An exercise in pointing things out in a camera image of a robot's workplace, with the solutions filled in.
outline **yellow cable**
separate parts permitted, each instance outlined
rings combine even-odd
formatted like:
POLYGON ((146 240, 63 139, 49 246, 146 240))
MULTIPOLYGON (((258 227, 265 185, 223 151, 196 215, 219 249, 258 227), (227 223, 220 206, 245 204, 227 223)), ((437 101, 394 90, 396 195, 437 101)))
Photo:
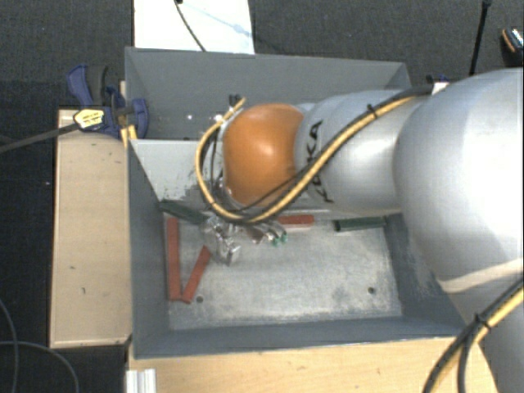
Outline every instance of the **yellow cable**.
MULTIPOLYGON (((515 292, 503 305, 488 319, 487 324, 490 328, 497 326, 508 314, 514 311, 518 305, 524 301, 524 288, 521 288, 519 291, 515 292)), ((487 327, 482 327, 482 329, 477 333, 475 339, 473 340, 473 345, 478 344, 482 339, 489 333, 487 327)), ((448 362, 442 368, 437 378, 437 381, 433 385, 431 392, 436 391, 437 387, 440 385, 442 380, 448 375, 451 369, 458 363, 460 354, 462 352, 462 347, 458 348, 455 353, 449 358, 448 362)))
MULTIPOLYGON (((247 223, 254 224, 259 221, 262 221, 264 219, 267 219, 268 217, 271 217, 272 215, 279 212, 282 208, 285 208, 290 202, 293 201, 293 199, 309 184, 311 179, 314 178, 314 176, 322 169, 322 167, 328 162, 328 160, 333 156, 333 154, 353 135, 358 133, 361 129, 363 129, 365 126, 372 123, 374 120, 376 120, 378 117, 381 117, 385 115, 386 113, 393 111, 396 107, 404 105, 406 102, 414 99, 414 97, 406 97, 404 99, 400 99, 399 101, 392 102, 382 108, 377 109, 374 112, 370 112, 368 115, 366 115, 364 118, 362 118, 359 122, 353 124, 351 127, 346 129, 338 138, 327 148, 327 150, 314 162, 314 164, 311 166, 311 169, 306 173, 299 182, 295 184, 295 186, 286 194, 286 196, 280 200, 275 206, 270 208, 269 210, 263 212, 260 215, 257 215, 256 217, 253 217, 249 220, 247 220, 247 223)), ((240 107, 234 107, 233 113, 237 111, 240 107)), ((200 170, 200 155, 202 152, 202 148, 206 144, 206 141, 210 136, 213 134, 213 132, 222 125, 222 123, 226 120, 228 120, 233 113, 230 114, 229 111, 222 121, 217 122, 217 124, 214 124, 211 126, 203 135, 200 144, 198 145, 196 149, 196 155, 195 155, 195 170, 196 170, 196 180, 198 181, 198 184, 200 186, 200 189, 202 190, 202 193, 204 194, 204 197, 211 205, 211 208, 215 210, 216 212, 220 213, 222 216, 230 218, 230 219, 243 219, 244 217, 242 215, 234 214, 230 211, 225 210, 222 206, 217 204, 216 200, 213 198, 213 196, 210 194, 210 191, 208 190, 206 183, 202 177, 202 172, 200 170)))
POLYGON ((204 197, 210 203, 211 207, 215 211, 218 211, 220 214, 223 214, 223 215, 227 215, 227 216, 231 215, 232 216, 231 218, 234 218, 234 219, 237 219, 237 218, 241 219, 242 216, 241 215, 233 215, 229 211, 225 210, 224 208, 222 208, 221 206, 216 204, 216 200, 213 198, 213 196, 211 195, 209 189, 207 188, 207 185, 206 185, 206 182, 204 181, 204 177, 202 176, 202 171, 201 171, 201 167, 200 167, 200 156, 201 156, 202 150, 203 150, 207 140, 211 137, 211 135, 217 129, 219 129, 222 126, 223 123, 225 123, 227 120, 229 120, 229 118, 231 118, 235 113, 237 113, 238 110, 240 110, 240 108, 242 108, 242 106, 244 105, 245 102, 246 102, 246 99, 243 97, 235 106, 233 106, 231 109, 229 109, 229 111, 227 111, 224 114, 224 117, 221 120, 218 120, 215 124, 213 124, 204 133, 204 135, 202 136, 200 142, 198 143, 198 146, 196 147, 196 154, 195 154, 196 180, 198 182, 198 185, 200 186, 200 189, 201 189, 202 193, 204 194, 204 197))

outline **black pole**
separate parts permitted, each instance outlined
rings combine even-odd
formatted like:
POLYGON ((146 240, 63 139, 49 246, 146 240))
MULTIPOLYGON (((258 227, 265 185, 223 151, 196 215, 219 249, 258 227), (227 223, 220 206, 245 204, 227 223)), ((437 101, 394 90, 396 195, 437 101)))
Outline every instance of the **black pole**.
POLYGON ((472 64, 469 67, 469 75, 474 75, 477 68, 478 52, 481 49, 482 33, 484 32, 484 25, 486 24, 486 17, 490 6, 491 0, 482 0, 481 20, 478 24, 477 39, 475 40, 475 49, 473 50, 472 64))

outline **wooden board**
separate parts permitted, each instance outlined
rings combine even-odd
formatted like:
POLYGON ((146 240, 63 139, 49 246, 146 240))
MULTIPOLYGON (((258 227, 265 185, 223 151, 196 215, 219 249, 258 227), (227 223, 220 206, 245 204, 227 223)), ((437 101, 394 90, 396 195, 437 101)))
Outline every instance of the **wooden board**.
MULTIPOLYGON (((59 125, 75 111, 60 111, 59 125)), ((122 142, 74 131, 56 145, 52 348, 124 343, 131 333, 122 142)))
MULTIPOLYGON (((427 374, 450 342, 441 338, 139 361, 131 354, 129 368, 155 368, 158 393, 415 393, 422 391, 427 374)), ((478 347, 469 364, 468 391, 496 393, 478 347)), ((455 369, 437 392, 456 391, 455 369)))

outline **bin floor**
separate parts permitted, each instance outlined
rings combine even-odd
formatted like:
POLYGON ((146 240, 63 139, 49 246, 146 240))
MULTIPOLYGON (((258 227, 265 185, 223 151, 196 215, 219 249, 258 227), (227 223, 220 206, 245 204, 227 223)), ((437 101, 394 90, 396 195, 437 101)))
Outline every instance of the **bin floor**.
MULTIPOLYGON (((203 239, 184 223, 180 239, 185 284, 203 239)), ((401 316, 381 228, 336 233, 317 220, 279 247, 239 239, 239 259, 229 267, 211 260, 190 305, 169 304, 172 330, 401 316)))

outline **gray bin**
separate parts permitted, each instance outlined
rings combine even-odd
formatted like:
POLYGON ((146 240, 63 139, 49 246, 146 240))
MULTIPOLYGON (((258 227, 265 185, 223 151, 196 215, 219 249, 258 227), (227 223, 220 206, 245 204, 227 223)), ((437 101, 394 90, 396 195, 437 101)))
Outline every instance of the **gray bin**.
MULTIPOLYGON (((196 139, 230 93, 261 102, 316 102, 336 94, 407 88, 403 64, 293 56, 126 50, 127 98, 145 97, 147 140, 129 147, 129 224, 136 358, 222 354, 450 336, 462 326, 409 244, 400 215, 384 228, 336 233, 307 196, 310 230, 285 246, 242 241, 230 267, 210 262, 199 302, 167 299, 164 198, 201 208, 192 172, 196 139)), ((181 223, 185 283, 203 240, 181 223)))

